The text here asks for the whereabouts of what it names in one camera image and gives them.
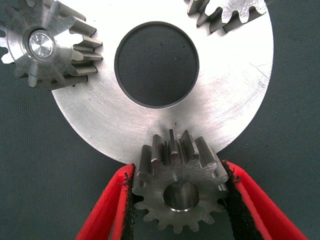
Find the spur gear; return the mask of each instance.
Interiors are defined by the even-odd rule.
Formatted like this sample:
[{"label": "spur gear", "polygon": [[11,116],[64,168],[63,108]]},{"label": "spur gear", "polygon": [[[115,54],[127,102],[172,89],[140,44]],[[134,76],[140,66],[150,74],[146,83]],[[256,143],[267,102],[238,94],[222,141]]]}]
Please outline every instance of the spur gear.
[{"label": "spur gear", "polygon": [[5,4],[8,22],[0,22],[5,37],[0,47],[8,53],[4,64],[15,63],[15,76],[28,77],[30,87],[55,90],[88,80],[97,72],[94,52],[102,43],[91,36],[96,29],[86,18],[53,0],[19,0],[19,9]]},{"label": "spur gear", "polygon": [[176,234],[184,226],[196,232],[199,221],[215,222],[211,212],[225,211],[218,200],[229,195],[228,174],[203,137],[193,141],[185,131],[176,139],[172,129],[169,135],[169,141],[154,135],[152,147],[142,147],[132,192],[144,200],[134,206],[147,209],[143,220],[157,219],[159,230],[173,225]]},{"label": "spur gear", "polygon": [[200,13],[197,26],[210,22],[210,32],[220,28],[226,32],[248,23],[262,15],[268,9],[269,0],[190,0],[188,14]]}]

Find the machined metal surface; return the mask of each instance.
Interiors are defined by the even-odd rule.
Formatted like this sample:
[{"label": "machined metal surface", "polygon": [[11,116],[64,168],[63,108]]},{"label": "machined metal surface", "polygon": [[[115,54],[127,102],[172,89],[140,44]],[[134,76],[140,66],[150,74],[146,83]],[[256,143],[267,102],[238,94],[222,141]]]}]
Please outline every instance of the machined metal surface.
[{"label": "machined metal surface", "polygon": [[91,38],[96,29],[83,15],[53,0],[20,0],[19,9],[3,9],[10,20],[0,22],[0,47],[8,49],[2,62],[15,63],[16,77],[28,77],[30,87],[59,89],[97,72],[92,61],[102,57],[94,49],[102,43]]},{"label": "machined metal surface", "polygon": [[226,32],[264,15],[265,0],[190,0],[188,14],[200,13],[197,25],[210,22],[210,32],[220,28]]},{"label": "machined metal surface", "polygon": [[225,211],[218,200],[229,196],[228,174],[203,137],[194,141],[185,131],[176,138],[173,130],[169,136],[154,135],[152,146],[142,147],[132,192],[144,199],[134,206],[147,209],[143,220],[157,219],[159,230],[172,225],[176,234],[184,226],[196,232],[199,221],[215,222],[211,212]]},{"label": "machined metal surface", "polygon": [[[219,152],[248,126],[269,84],[273,65],[273,32],[268,12],[228,34],[211,34],[207,23],[196,27],[199,14],[188,15],[183,0],[63,0],[86,15],[103,41],[96,53],[98,73],[88,82],[53,91],[63,115],[90,145],[122,163],[137,163],[143,145],[167,129],[203,136]],[[199,57],[198,77],[190,93],[165,107],[143,106],[120,87],[115,56],[123,38],[137,26],[165,22],[185,32]]]}]

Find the steel gear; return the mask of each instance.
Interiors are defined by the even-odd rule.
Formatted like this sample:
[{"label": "steel gear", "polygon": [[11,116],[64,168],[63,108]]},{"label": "steel gear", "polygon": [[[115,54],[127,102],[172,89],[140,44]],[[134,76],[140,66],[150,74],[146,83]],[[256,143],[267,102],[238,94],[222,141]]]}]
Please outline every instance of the steel gear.
[{"label": "steel gear", "polygon": [[176,139],[173,130],[169,135],[169,141],[154,135],[152,147],[142,147],[132,192],[144,200],[134,206],[147,209],[143,220],[157,219],[159,230],[173,225],[179,234],[187,225],[196,232],[199,221],[215,222],[211,212],[225,211],[218,200],[229,195],[228,174],[203,137],[193,141],[185,131]]},{"label": "steel gear", "polygon": [[190,0],[188,14],[200,13],[197,26],[210,22],[210,32],[220,28],[226,32],[250,22],[268,9],[269,0]]},{"label": "steel gear", "polygon": [[19,9],[5,4],[9,22],[0,22],[8,53],[4,64],[15,63],[17,78],[28,77],[30,87],[55,90],[86,82],[97,72],[92,61],[102,43],[91,36],[96,29],[80,13],[53,0],[19,0]]}]

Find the small gear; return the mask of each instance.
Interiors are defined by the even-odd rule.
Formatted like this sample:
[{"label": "small gear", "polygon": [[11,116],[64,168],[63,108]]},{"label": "small gear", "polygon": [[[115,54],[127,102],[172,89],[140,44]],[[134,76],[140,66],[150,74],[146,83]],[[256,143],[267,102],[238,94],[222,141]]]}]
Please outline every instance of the small gear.
[{"label": "small gear", "polygon": [[4,64],[15,63],[17,78],[28,77],[30,87],[55,90],[88,80],[97,72],[94,52],[102,43],[91,36],[96,29],[80,13],[53,0],[19,0],[19,9],[5,4],[8,22],[0,22],[8,53]]},{"label": "small gear", "polygon": [[188,14],[199,12],[197,26],[208,21],[211,33],[220,28],[229,32],[265,14],[265,1],[270,0],[190,0]]},{"label": "small gear", "polygon": [[173,130],[169,135],[169,141],[155,135],[152,147],[142,147],[132,192],[144,200],[134,206],[147,209],[143,220],[157,219],[159,230],[173,225],[176,234],[184,226],[196,232],[199,221],[215,222],[211,212],[225,211],[218,200],[229,196],[228,174],[203,137],[193,141],[185,131],[176,139]]}]

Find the gear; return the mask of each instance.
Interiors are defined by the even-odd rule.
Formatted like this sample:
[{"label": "gear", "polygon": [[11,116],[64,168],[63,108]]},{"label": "gear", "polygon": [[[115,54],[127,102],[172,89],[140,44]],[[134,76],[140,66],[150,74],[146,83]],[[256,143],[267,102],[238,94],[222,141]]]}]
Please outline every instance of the gear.
[{"label": "gear", "polygon": [[265,1],[269,0],[190,0],[188,14],[199,12],[197,26],[208,21],[211,33],[220,28],[229,32],[265,14]]},{"label": "gear", "polygon": [[28,77],[30,87],[55,90],[86,82],[97,72],[92,61],[102,43],[91,36],[96,29],[80,13],[53,0],[19,0],[19,9],[3,7],[9,22],[0,22],[8,53],[4,64],[15,63],[17,78]]},{"label": "gear", "polygon": [[179,234],[188,225],[196,232],[199,221],[215,222],[211,212],[225,211],[218,200],[229,195],[228,174],[203,137],[193,141],[185,131],[176,139],[173,130],[169,135],[169,141],[154,135],[152,147],[142,147],[132,192],[144,200],[134,206],[147,209],[143,220],[157,219],[159,230],[173,225],[174,233]]}]

